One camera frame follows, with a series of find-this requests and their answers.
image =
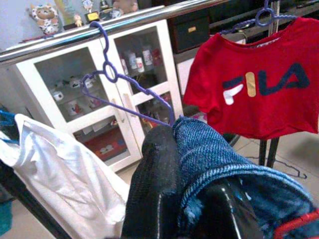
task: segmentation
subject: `sleeve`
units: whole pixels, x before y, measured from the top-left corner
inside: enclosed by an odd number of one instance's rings
[[[213,79],[212,56],[200,48],[190,68],[183,102],[195,105],[199,110],[208,113],[217,107],[216,88]]]

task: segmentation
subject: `fila logo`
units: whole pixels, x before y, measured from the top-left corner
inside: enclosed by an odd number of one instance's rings
[[[289,79],[295,75],[297,81],[289,82]],[[253,72],[248,72],[245,74],[246,85],[247,85],[247,95],[249,97],[255,97],[257,94],[256,89],[256,79]],[[244,77],[236,77],[230,81],[223,82],[223,96],[227,105],[232,105],[234,103],[234,96],[237,95],[243,88]],[[299,63],[294,63],[288,71],[283,75],[280,82],[272,87],[267,86],[267,74],[266,71],[258,72],[258,86],[259,92],[262,96],[268,96],[280,91],[283,88],[307,88],[309,86],[309,78],[306,75],[305,70]]]

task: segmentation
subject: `cabinet handle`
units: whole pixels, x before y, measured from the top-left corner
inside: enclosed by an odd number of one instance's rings
[[[111,102],[114,103],[114,104],[116,104],[116,105],[118,105],[118,104],[116,103],[116,100],[115,100],[114,98],[111,100]],[[125,121],[125,112],[122,111],[122,110],[120,110],[120,109],[118,109],[118,108],[116,108],[116,107],[114,107],[114,108],[115,108],[117,117],[120,119],[120,121],[121,121],[122,123],[124,123],[124,121]]]
[[[127,106],[127,108],[132,110],[132,111],[135,111],[133,104],[130,100],[129,94],[123,94],[123,97],[124,97],[125,105]]]

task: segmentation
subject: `red t-shirt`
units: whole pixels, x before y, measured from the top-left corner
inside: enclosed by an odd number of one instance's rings
[[[319,21],[297,18],[252,44],[219,33],[199,49],[184,102],[220,133],[269,139],[318,132]]]

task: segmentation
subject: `wall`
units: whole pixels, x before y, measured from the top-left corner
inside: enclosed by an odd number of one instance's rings
[[[68,0],[71,2],[76,13],[85,19],[86,10],[81,0]],[[99,9],[99,0],[92,0],[93,10]],[[17,45],[23,39],[42,36],[42,31],[36,22],[29,16],[26,10],[30,5],[47,4],[56,5],[54,0],[0,0],[0,50]]]

